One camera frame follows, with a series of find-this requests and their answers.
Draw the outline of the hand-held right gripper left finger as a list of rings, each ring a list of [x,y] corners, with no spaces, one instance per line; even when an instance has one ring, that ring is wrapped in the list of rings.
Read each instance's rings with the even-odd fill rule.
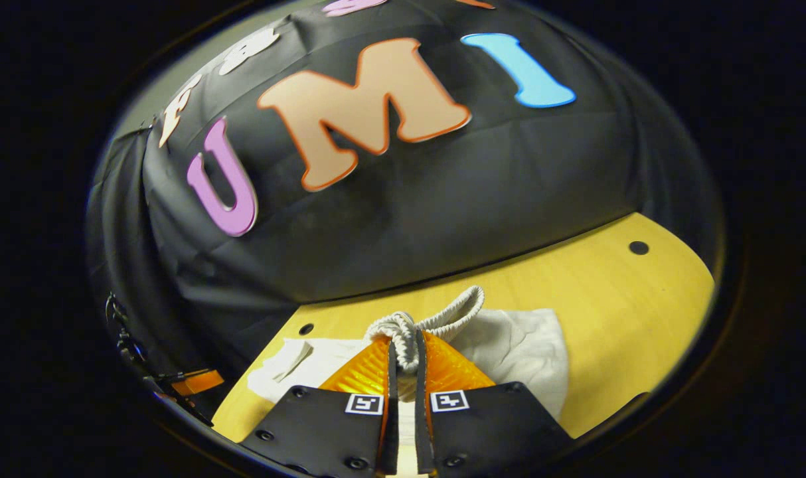
[[[396,475],[397,366],[393,341],[374,340],[321,386],[289,388],[243,447],[312,478]]]

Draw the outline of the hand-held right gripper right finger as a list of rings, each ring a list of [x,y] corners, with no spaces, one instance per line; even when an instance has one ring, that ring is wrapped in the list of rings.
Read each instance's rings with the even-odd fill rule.
[[[463,357],[425,332],[415,335],[416,469],[421,475],[508,475],[525,461],[549,463],[573,443],[521,382],[446,388]]]

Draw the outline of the white jeans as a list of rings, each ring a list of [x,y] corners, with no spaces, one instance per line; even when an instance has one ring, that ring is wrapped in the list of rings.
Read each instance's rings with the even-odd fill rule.
[[[379,338],[389,338],[397,354],[399,400],[398,472],[387,478],[418,478],[415,443],[415,335],[425,332],[463,357],[463,378],[447,378],[446,388],[469,388],[521,382],[558,421],[568,391],[569,361],[560,323],[551,309],[503,311],[485,308],[478,285],[447,291],[421,289],[392,295],[313,303],[293,317],[252,363],[238,389],[260,399],[261,413],[239,432],[242,442],[294,385],[317,388],[334,372]],[[430,475],[433,478],[510,478],[508,475]]]

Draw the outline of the black backdrop cloth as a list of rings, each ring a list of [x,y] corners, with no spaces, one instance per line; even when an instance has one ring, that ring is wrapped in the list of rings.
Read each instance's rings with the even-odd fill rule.
[[[152,373],[233,384],[297,309],[404,291],[640,214],[718,277],[687,125],[602,40],[524,0],[323,4],[181,72],[88,187],[91,317]]]

